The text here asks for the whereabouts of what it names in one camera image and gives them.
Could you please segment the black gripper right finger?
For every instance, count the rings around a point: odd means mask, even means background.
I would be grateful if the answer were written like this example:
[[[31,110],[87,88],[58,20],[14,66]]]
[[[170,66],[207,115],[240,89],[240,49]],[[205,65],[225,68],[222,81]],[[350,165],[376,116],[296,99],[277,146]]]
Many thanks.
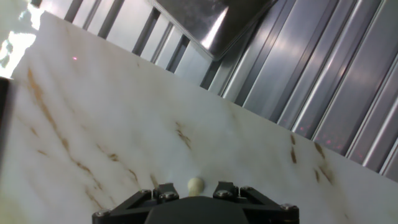
[[[253,187],[237,187],[219,181],[213,198],[237,206],[239,216],[248,223],[299,224],[299,208],[289,203],[278,204]]]

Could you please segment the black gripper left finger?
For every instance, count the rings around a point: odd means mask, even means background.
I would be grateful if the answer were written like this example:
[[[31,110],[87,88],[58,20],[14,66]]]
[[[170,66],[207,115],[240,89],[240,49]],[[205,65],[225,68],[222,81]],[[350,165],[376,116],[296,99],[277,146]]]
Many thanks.
[[[145,223],[150,211],[158,205],[179,199],[173,183],[160,184],[153,190],[142,189],[114,209],[98,210],[92,224]]]

